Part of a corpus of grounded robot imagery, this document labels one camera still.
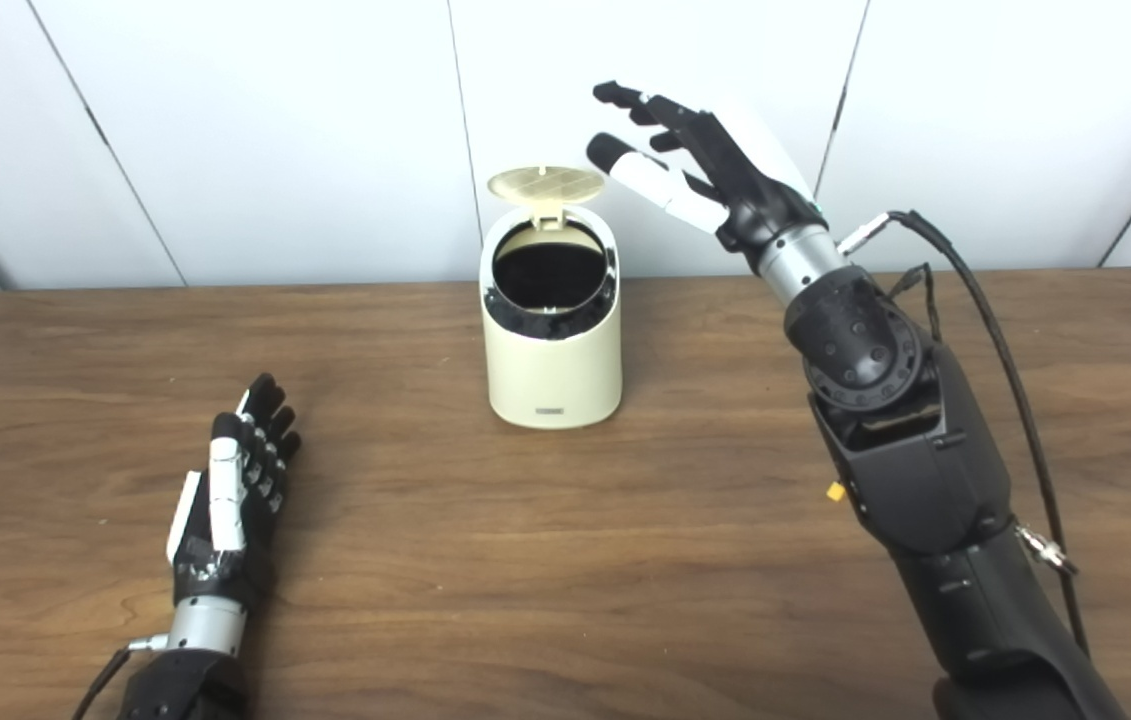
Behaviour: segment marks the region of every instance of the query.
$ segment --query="robotic fingertip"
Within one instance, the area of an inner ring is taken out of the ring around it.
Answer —
[[[587,159],[606,174],[629,151],[637,151],[637,149],[607,132],[598,133],[592,138],[592,142],[587,142]]]

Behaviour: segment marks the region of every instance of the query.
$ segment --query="black robotic finger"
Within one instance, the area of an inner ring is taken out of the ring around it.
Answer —
[[[303,439],[299,436],[299,433],[287,433],[276,443],[276,456],[283,462],[288,462],[301,446],[303,446]]]
[[[294,424],[294,419],[297,415],[294,409],[286,405],[277,410],[276,415],[271,417],[271,424],[267,425],[267,437],[268,442],[276,442],[285,434],[285,430],[290,430],[290,425]]]
[[[680,138],[675,137],[673,132],[666,131],[649,138],[649,147],[655,151],[673,151],[680,150],[684,145],[681,145]]]
[[[274,391],[276,391],[276,378],[273,378],[271,373],[260,374],[245,390],[245,400],[241,402],[238,413],[253,415],[254,418],[258,418],[259,415],[264,415],[262,410],[267,406],[267,398]]]
[[[706,197],[706,199],[720,202],[725,205],[725,196],[720,194],[719,190],[716,190],[710,182],[705,181],[701,177],[694,177],[692,174],[685,173],[685,184],[689,185],[689,190],[693,190],[699,196]]]
[[[619,83],[610,81],[592,88],[592,96],[601,102],[608,102],[620,109],[632,110],[628,116],[638,125],[656,125],[658,120],[649,114],[649,110],[644,105],[641,92],[630,87],[623,87]]]

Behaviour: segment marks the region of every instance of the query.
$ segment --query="black robotic forearm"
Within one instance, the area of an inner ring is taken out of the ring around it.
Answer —
[[[690,150],[707,182],[681,182],[675,172],[661,181],[656,168],[666,165],[606,135],[588,147],[593,163],[715,229],[785,302],[784,331],[804,359],[809,405],[840,483],[898,566],[949,675],[935,687],[939,714],[1124,719],[1019,547],[1008,470],[952,352],[849,264],[817,206],[757,167],[739,145],[748,138],[735,142],[710,113],[614,83],[594,95],[632,110],[637,124],[666,127],[651,146]]]
[[[1124,717],[1031,573],[1008,470],[952,352],[856,266],[811,284],[785,327],[854,512],[950,676],[940,715]]]

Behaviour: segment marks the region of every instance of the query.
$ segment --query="robotic hand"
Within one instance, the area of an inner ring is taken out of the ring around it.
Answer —
[[[169,528],[175,615],[169,633],[116,652],[74,720],[133,651],[154,651],[126,687],[118,719],[241,719],[247,687],[238,654],[245,619],[271,591],[271,537],[290,492],[287,462],[300,446],[295,414],[269,374],[235,413],[214,418],[209,468],[187,474]]]
[[[889,212],[838,245],[792,161],[743,118],[684,109],[616,83],[593,94],[630,110],[638,125],[666,128],[649,145],[689,150],[707,182],[610,135],[588,145],[592,163],[715,233],[786,305],[784,332],[803,357],[809,406],[840,485],[860,523],[890,553],[949,675],[935,686],[939,715],[1124,719],[1078,644],[1081,634],[1068,635],[1019,547],[1074,574],[1057,544],[1019,524],[1010,510],[1008,470],[961,366],[845,258],[889,222],[904,224],[953,260],[999,336],[943,234],[914,211]],[[1012,370],[1008,352],[1001,359]],[[1016,384],[1017,374],[1010,378]],[[1015,389],[1025,409],[1026,396]],[[1035,450],[1036,437],[1028,437]]]

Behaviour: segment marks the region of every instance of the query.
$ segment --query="open lid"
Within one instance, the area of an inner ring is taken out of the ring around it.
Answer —
[[[536,229],[566,226],[566,205],[587,202],[601,194],[605,179],[593,170],[538,165],[504,170],[487,182],[489,192],[507,202],[527,205]]]

